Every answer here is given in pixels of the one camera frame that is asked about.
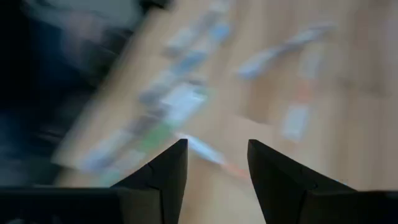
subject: wooden surface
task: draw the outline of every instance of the wooden surface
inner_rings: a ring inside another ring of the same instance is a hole
[[[137,94],[171,63],[162,55],[165,42],[210,2],[176,0],[171,11],[151,12],[70,133],[57,162],[75,167],[96,142],[143,112]],[[231,37],[196,71],[208,77],[209,102],[181,131],[225,153],[244,170],[247,140],[257,138],[356,189],[398,189],[397,12],[393,0],[237,0],[227,16]],[[258,51],[323,21],[335,23],[336,29],[323,40],[325,59],[307,130],[300,143],[292,144],[282,138],[280,127],[307,48],[280,58],[254,81],[238,78],[235,71]],[[73,171],[60,178],[60,185],[90,186],[92,178]],[[190,154],[180,222],[248,221],[264,223],[251,183]]]

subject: black object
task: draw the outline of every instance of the black object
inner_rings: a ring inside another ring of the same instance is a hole
[[[358,192],[257,140],[248,162],[267,224],[398,223],[397,192]]]
[[[0,223],[177,224],[186,180],[182,139],[110,189],[0,189]]]

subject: wooden table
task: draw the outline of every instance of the wooden table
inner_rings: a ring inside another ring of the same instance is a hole
[[[162,55],[165,42],[203,13],[211,0],[175,2],[171,11],[151,12],[55,161],[75,167],[100,139],[143,113],[139,92],[171,63]],[[237,0],[227,16],[231,37],[196,71],[208,77],[210,99],[181,131],[225,153],[244,170],[247,140],[254,138],[356,189],[398,188],[397,9],[392,0]],[[334,22],[336,29],[323,41],[325,59],[307,131],[292,145],[280,129],[306,50],[283,56],[253,81],[240,79],[235,71],[258,51],[322,21]],[[63,174],[59,183],[91,186],[93,178],[74,170]],[[190,154],[181,222],[247,220],[264,223],[252,185]]]

